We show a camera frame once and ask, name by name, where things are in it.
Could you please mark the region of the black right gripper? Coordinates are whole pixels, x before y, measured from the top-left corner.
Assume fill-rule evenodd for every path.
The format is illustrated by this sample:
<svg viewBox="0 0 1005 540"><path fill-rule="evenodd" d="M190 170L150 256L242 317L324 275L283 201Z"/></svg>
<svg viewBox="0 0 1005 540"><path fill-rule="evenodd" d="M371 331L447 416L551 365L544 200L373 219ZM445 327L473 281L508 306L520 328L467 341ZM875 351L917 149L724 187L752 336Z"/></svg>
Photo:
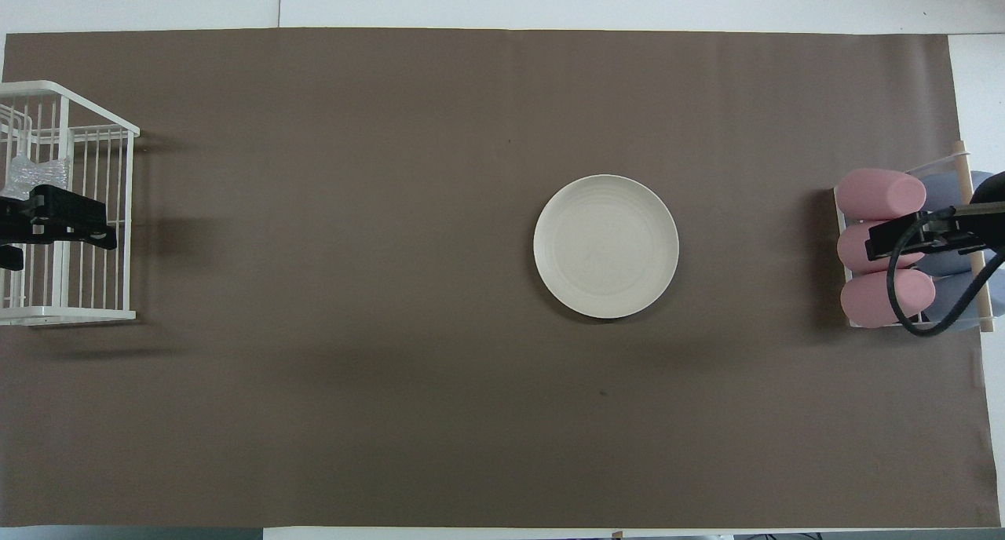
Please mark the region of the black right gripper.
<svg viewBox="0 0 1005 540"><path fill-rule="evenodd" d="M1002 254L1004 213L1001 202L950 205L916 211L868 229L865 253L870 261L898 260L909 254Z"/></svg>

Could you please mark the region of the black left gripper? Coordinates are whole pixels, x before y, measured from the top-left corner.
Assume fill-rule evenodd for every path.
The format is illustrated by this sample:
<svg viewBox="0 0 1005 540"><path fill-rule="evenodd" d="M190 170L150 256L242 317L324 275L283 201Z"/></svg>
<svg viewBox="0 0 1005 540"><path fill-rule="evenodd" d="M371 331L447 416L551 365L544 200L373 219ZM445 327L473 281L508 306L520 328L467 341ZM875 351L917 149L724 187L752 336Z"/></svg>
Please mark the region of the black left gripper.
<svg viewBox="0 0 1005 540"><path fill-rule="evenodd" d="M21 246L82 242L116 248L115 229L100 201L54 185L39 185L26 199L1 197L1 268L24 268Z"/></svg>

